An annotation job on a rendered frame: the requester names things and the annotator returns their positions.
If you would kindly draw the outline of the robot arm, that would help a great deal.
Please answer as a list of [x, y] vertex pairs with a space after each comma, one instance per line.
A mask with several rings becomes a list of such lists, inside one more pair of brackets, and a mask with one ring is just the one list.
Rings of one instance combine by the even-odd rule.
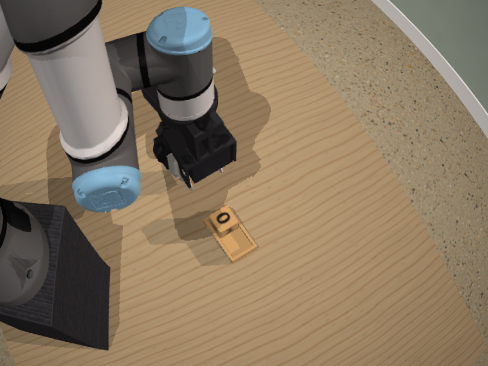
[[[214, 102], [216, 69], [210, 21], [201, 10], [165, 10], [147, 31], [106, 43], [101, 10], [102, 0], [0, 0], [0, 99], [16, 45], [27, 54], [61, 131], [77, 203], [111, 212], [131, 205], [141, 190], [132, 92], [142, 89], [156, 111], [158, 96], [171, 119], [195, 120]], [[31, 300], [46, 279], [49, 258], [35, 216], [0, 198], [0, 305]]]

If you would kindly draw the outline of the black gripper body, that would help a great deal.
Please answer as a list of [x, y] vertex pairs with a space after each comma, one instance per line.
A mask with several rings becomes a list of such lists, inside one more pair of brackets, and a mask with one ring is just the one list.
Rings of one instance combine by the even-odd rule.
[[169, 118], [162, 112], [158, 96], [156, 105], [162, 120], [156, 133], [162, 137], [162, 144], [166, 150], [171, 151], [178, 162], [180, 175], [188, 188], [191, 188], [189, 176], [196, 184], [236, 161], [237, 141], [216, 113], [218, 92], [215, 85], [214, 102], [211, 108], [195, 120], [178, 121]]

